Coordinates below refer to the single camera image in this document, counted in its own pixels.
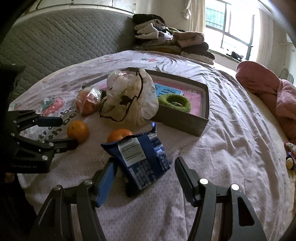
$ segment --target plastic bag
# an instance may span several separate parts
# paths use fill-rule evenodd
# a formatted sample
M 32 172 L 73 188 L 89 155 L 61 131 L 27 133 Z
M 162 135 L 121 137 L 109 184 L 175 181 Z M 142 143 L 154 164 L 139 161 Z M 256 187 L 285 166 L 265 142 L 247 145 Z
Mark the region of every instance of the plastic bag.
M 156 123 L 152 130 L 126 136 L 122 140 L 101 144 L 103 149 L 115 157 L 126 179 L 126 194 L 139 193 L 158 179 L 170 168 L 162 143 L 156 134 Z
M 126 120 L 139 125 L 151 119 L 158 110 L 158 99 L 152 78 L 144 69 L 137 75 L 114 71 L 107 78 L 107 96 L 102 99 L 100 115 L 116 122 Z
M 81 115 L 90 115 L 100 107 L 102 93 L 94 87 L 81 90 L 75 98 L 77 111 Z

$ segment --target window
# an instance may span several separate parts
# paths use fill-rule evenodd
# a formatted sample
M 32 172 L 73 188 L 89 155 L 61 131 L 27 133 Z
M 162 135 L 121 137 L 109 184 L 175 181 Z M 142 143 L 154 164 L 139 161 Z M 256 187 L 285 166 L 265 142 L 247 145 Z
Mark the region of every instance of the window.
M 249 60 L 254 35 L 254 14 L 245 4 L 206 0 L 205 38 L 210 49 L 236 52 Z

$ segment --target window frame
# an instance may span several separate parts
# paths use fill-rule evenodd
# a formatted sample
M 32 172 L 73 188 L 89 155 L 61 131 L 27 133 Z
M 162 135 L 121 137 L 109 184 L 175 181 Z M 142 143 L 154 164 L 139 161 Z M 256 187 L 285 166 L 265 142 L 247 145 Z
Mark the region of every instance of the window frame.
M 220 33 L 223 34 L 222 36 L 222 40 L 221 40 L 221 45 L 220 47 L 222 48 L 222 45 L 223 45 L 223 40 L 224 40 L 224 35 L 230 37 L 230 38 L 233 38 L 241 43 L 243 43 L 244 45 L 247 45 L 248 47 L 248 51 L 247 51 L 247 55 L 246 55 L 246 60 L 249 60 L 250 58 L 250 55 L 251 55 L 251 50 L 252 50 L 252 44 L 253 44 L 253 36 L 254 36 L 254 18 L 255 18 L 255 15 L 252 15 L 252 26 L 251 26 L 251 37 L 250 37 L 250 42 L 247 43 L 237 37 L 235 37 L 234 35 L 230 34 L 229 31 L 230 31 L 230 25 L 231 25 L 231 10 L 230 10 L 230 13 L 229 13 L 229 27 L 228 27 L 228 32 L 225 31 L 225 28 L 226 28 L 226 18 L 227 18 L 227 4 L 231 5 L 230 3 L 228 2 L 225 2 L 223 0 L 216 0 L 216 1 L 219 1 L 219 2 L 222 2 L 225 4 L 225 14 L 224 14 L 224 24 L 223 24 L 223 30 L 221 29 L 218 29 L 218 28 L 215 28 L 215 27 L 212 27 L 212 26 L 209 26 L 209 25 L 206 25 L 206 28 L 209 28 L 209 29 L 212 29 L 212 30 L 215 30 L 215 31 L 218 31 Z

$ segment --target green ring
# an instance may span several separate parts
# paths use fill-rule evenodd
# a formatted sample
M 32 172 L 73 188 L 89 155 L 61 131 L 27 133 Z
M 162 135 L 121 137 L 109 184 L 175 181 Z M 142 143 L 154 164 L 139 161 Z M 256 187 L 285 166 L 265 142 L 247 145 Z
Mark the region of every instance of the green ring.
M 172 104 L 172 102 L 179 103 L 182 106 L 175 106 Z M 164 94 L 158 97 L 158 103 L 187 113 L 191 111 L 190 101 L 186 97 L 181 95 Z

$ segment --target stack of folded clothes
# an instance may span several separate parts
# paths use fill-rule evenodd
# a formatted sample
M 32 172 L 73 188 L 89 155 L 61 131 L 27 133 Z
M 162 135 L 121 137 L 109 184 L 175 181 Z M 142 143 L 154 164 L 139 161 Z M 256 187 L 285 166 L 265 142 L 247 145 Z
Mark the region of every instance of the stack of folded clothes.
M 186 58 L 214 64 L 214 55 L 208 51 L 205 37 L 198 32 L 181 32 L 168 28 L 164 20 L 152 14 L 134 14 L 135 37 L 138 45 L 134 50 L 151 50 L 181 55 Z

